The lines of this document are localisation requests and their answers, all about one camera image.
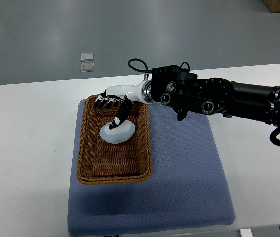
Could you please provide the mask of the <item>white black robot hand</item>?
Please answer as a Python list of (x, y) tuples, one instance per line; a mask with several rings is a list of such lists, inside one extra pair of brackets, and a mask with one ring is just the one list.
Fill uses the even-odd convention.
[(109, 96), (116, 96), (118, 98), (124, 99), (121, 103), (114, 120), (109, 125), (109, 129), (112, 130), (122, 125), (132, 110), (132, 102), (141, 102), (144, 104), (150, 104), (152, 102), (151, 97), (151, 82), (141, 82), (138, 85), (117, 85), (110, 86), (105, 90), (105, 93), (100, 93), (95, 100), (95, 107), (114, 108), (120, 102), (120, 99), (108, 98)]

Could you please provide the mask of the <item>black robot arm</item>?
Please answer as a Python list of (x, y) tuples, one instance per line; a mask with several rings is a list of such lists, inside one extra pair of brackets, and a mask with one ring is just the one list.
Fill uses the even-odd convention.
[(268, 87), (228, 81), (200, 79), (190, 72), (187, 62), (143, 69), (144, 80), (137, 86), (110, 86), (96, 99), (95, 107), (118, 107), (109, 128), (119, 127), (128, 117), (133, 103), (161, 103), (171, 107), (182, 121), (188, 112), (204, 115), (220, 113), (264, 122), (275, 127), (270, 141), (280, 147), (280, 86)]

